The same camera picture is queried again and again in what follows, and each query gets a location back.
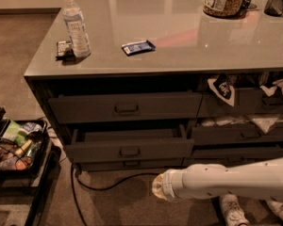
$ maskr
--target white bottle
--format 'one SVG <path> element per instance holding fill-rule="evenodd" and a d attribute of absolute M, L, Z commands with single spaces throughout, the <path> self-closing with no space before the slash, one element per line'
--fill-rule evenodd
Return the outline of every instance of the white bottle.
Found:
<path fill-rule="evenodd" d="M 76 57 L 91 54 L 88 34 L 85 30 L 82 11 L 75 0 L 64 0 L 63 17 Z"/>

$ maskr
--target power cord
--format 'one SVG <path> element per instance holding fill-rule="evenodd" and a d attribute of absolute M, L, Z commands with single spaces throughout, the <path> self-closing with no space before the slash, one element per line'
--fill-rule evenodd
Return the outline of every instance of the power cord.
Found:
<path fill-rule="evenodd" d="M 72 182 L 72 190 L 73 190 L 73 194 L 74 194 L 75 206 L 76 206 L 77 212 L 78 212 L 78 214 L 79 214 L 79 216 L 80 216 L 80 218 L 81 218 L 81 220 L 82 220 L 83 225 L 84 225 L 84 226 L 87 226 L 86 220 L 85 220 L 84 217 L 83 217 L 82 211 L 81 211 L 81 209 L 80 209 L 80 207 L 79 207 L 79 205 L 78 205 L 77 198 L 76 198 L 76 194 L 75 194 L 74 171 L 75 171 L 75 165 L 72 165 L 72 167 L 71 167 L 71 182 Z M 107 191 L 107 190 L 110 190 L 110 189 L 114 188 L 115 186 L 117 186 L 117 185 L 123 183 L 124 181 L 126 181 L 126 180 L 128 180 L 128 179 L 130 179 L 130 178 L 134 178 L 134 177 L 138 177 L 138 176 L 144 176 L 144 175 L 154 175 L 154 176 L 158 176 L 158 175 L 159 175 L 159 173 L 153 173 L 153 172 L 138 173 L 138 174 L 134 174 L 134 175 L 125 177 L 125 178 L 123 178 L 122 180 L 120 180 L 119 182 L 117 182 L 117 183 L 114 184 L 114 185 L 100 188 L 100 187 L 93 187 L 93 186 L 87 186 L 87 185 L 85 185 L 84 183 L 82 183 L 82 182 L 79 180 L 79 178 L 78 178 L 79 174 L 80 174 L 80 170 L 77 169 L 77 170 L 75 171 L 75 178 L 76 178 L 77 182 L 78 182 L 81 186 L 83 186 L 83 187 L 85 187 L 85 188 L 87 188 L 87 189 L 89 189 L 89 190 L 93 190 L 93 191 Z"/>

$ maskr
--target countertop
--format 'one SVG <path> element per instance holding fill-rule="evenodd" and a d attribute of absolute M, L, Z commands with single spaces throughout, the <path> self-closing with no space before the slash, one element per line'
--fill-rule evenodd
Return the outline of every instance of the countertop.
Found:
<path fill-rule="evenodd" d="M 75 0 L 85 17 L 92 54 L 56 61 L 56 43 L 67 40 L 61 11 L 25 76 L 90 76 L 136 73 L 206 73 L 283 70 L 283 17 L 256 9 L 219 19 L 203 12 L 204 0 Z M 122 44 L 150 40 L 155 52 L 126 56 Z"/>

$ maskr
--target floor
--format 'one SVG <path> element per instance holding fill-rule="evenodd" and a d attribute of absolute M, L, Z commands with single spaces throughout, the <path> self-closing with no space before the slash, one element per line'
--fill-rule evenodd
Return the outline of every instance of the floor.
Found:
<path fill-rule="evenodd" d="M 0 105 L 6 109 L 9 119 L 35 120 L 43 117 L 23 74 L 54 19 L 55 14 L 0 15 Z M 64 153 L 58 168 L 59 174 L 52 178 L 50 190 L 43 194 L 42 210 L 38 212 L 34 225 L 83 225 L 75 207 L 71 164 Z M 105 187 L 135 173 L 163 171 L 83 172 L 80 179 L 89 186 Z M 90 191 L 75 180 L 77 202 L 87 225 L 225 225 L 216 200 L 165 202 L 152 194 L 153 179 L 152 175 L 135 177 L 108 191 Z M 251 225 L 280 225 L 265 202 L 240 198 L 240 203 Z M 24 205 L 23 209 L 16 206 L 12 205 L 9 210 L 19 210 L 19 218 L 14 222 L 7 221 L 10 211 L 0 212 L 0 225 L 24 225 L 27 206 Z"/>

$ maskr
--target gray countertop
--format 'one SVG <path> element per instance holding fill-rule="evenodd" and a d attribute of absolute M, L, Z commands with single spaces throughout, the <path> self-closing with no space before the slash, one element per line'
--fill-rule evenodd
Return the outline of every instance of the gray countertop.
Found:
<path fill-rule="evenodd" d="M 76 0 L 85 17 L 92 54 L 74 64 L 56 61 L 67 40 L 61 13 L 25 76 L 202 73 L 283 70 L 283 17 L 266 15 L 267 0 L 238 19 L 203 12 L 204 0 Z M 126 56 L 122 44 L 150 40 L 155 52 Z"/>

